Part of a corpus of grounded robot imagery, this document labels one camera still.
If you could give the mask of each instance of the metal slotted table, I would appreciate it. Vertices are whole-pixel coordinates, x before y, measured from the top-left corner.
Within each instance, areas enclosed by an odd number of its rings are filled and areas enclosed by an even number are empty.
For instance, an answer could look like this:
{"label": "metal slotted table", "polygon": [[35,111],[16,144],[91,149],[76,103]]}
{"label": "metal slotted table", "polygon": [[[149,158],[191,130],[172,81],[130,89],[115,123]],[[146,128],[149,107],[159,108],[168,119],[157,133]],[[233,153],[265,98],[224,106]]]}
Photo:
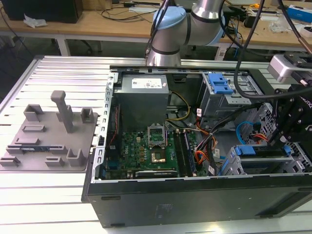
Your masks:
{"label": "metal slotted table", "polygon": [[[144,65],[140,58],[51,57],[34,60],[0,105],[0,155],[23,123],[27,104],[57,111],[50,100],[54,90],[66,92],[74,112],[82,107],[103,111],[110,65]],[[183,60],[184,66],[234,68],[232,61]],[[260,69],[274,87],[268,63],[245,62],[242,68]],[[279,219],[103,229],[91,204],[82,204],[85,173],[0,173],[0,233],[312,233],[312,201]]]}

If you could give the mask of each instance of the power supply label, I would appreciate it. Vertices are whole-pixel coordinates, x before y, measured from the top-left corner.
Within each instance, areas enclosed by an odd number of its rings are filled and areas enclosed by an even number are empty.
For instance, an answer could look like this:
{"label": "power supply label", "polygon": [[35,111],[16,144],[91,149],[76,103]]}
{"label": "power supply label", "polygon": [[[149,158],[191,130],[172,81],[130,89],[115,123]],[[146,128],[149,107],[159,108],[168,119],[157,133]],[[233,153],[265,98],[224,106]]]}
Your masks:
{"label": "power supply label", "polygon": [[133,89],[161,89],[161,79],[159,78],[142,78],[142,79],[132,79]]}

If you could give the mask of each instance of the workbench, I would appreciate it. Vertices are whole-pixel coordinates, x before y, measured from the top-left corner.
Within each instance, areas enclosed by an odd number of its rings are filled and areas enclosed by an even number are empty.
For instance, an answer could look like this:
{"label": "workbench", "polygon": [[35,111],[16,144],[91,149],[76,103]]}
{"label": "workbench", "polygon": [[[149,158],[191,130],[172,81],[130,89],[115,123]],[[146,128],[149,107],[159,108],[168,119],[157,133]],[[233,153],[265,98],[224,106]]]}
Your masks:
{"label": "workbench", "polygon": [[[141,58],[91,58],[46,56],[32,61],[0,105],[0,155],[23,123],[29,104],[57,111],[50,100],[54,90],[66,92],[73,112],[92,107],[103,112],[110,65],[144,65]],[[233,61],[182,60],[183,66],[235,68]],[[267,71],[268,63],[244,62],[242,69],[260,69],[274,88],[279,84]],[[95,130],[96,143],[99,128]],[[85,172],[0,173],[0,233],[311,233],[312,202],[283,218],[103,229],[91,204],[81,203]]]}
{"label": "workbench", "polygon": [[[285,5],[295,4],[302,7],[312,8],[312,3],[297,2],[297,1],[284,1]],[[125,9],[112,9],[111,14],[117,14]],[[144,17],[148,21],[138,22],[118,22],[103,18],[101,11],[84,11],[81,18],[76,24],[67,24],[60,22],[48,22],[48,26],[40,28],[31,28],[22,21],[6,20],[12,29],[20,37],[33,37],[33,38],[50,38],[58,42],[58,46],[62,56],[70,56],[68,48],[68,39],[83,39],[83,40],[96,40],[98,43],[98,50],[101,51],[101,41],[126,41],[126,42],[143,42],[146,43],[150,37],[151,23],[153,14],[146,14]],[[125,12],[112,17],[126,18],[134,16],[134,12]],[[297,38],[292,31],[286,33],[273,33],[268,29],[271,22],[259,21],[255,33],[250,42],[249,48],[251,49],[265,49],[265,50],[285,50],[285,51],[304,51]],[[244,28],[242,23],[239,26],[239,32],[246,40],[250,29]],[[13,36],[13,33],[8,29],[3,19],[0,19],[0,36]],[[231,45],[229,38],[222,38],[214,46],[218,47],[215,60],[223,60],[226,49]]]}

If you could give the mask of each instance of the floor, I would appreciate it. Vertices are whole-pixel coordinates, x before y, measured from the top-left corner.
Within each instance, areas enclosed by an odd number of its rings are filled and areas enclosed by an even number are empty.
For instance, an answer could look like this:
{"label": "floor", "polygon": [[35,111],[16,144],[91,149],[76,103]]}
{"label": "floor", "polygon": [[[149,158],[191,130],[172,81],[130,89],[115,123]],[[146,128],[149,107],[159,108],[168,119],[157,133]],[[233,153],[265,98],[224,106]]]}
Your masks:
{"label": "floor", "polygon": [[[59,55],[57,44],[50,39],[21,38],[24,44],[33,55]],[[0,101],[14,86],[21,74],[32,61],[32,55],[27,52],[18,38],[14,38],[16,42],[14,48],[9,48],[4,44],[0,37]],[[97,56],[97,57],[126,57],[126,58],[143,58],[145,43],[115,42],[104,41],[103,51],[97,51],[95,41],[88,41],[93,48],[93,54],[88,54],[88,47],[80,40],[69,40],[69,48],[72,56]],[[204,59],[214,60],[216,47],[198,46],[190,56],[185,56],[186,46],[181,48],[182,59]],[[234,58],[235,49],[231,48],[225,60],[237,60]],[[263,57],[246,54],[244,61],[267,62]]]}

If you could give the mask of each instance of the gray fixture plate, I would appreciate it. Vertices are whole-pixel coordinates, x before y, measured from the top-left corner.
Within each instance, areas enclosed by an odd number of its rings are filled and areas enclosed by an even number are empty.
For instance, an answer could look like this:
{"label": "gray fixture plate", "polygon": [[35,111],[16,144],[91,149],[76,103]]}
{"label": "gray fixture plate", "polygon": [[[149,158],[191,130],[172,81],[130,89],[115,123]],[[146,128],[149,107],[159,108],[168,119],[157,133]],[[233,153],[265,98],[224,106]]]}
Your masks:
{"label": "gray fixture plate", "polygon": [[[65,145],[66,149],[72,149],[74,155],[78,154],[81,149],[85,158],[80,166],[71,167],[66,159],[67,154],[53,155],[50,152],[26,152],[24,154],[9,154],[6,156],[16,156],[20,161],[18,166],[1,166],[0,171],[83,171],[86,168],[87,158],[90,152],[90,147],[97,123],[98,114],[94,114],[94,123],[82,123],[80,113],[73,113],[73,133],[67,133],[63,122],[57,118],[56,112],[44,112],[38,115],[40,122],[28,121],[27,119],[22,124],[11,145],[14,144],[17,138],[39,138],[39,146],[47,145]],[[23,132],[25,125],[44,125],[45,132]],[[45,163],[47,156],[60,156],[64,162],[63,166],[48,167]]]}

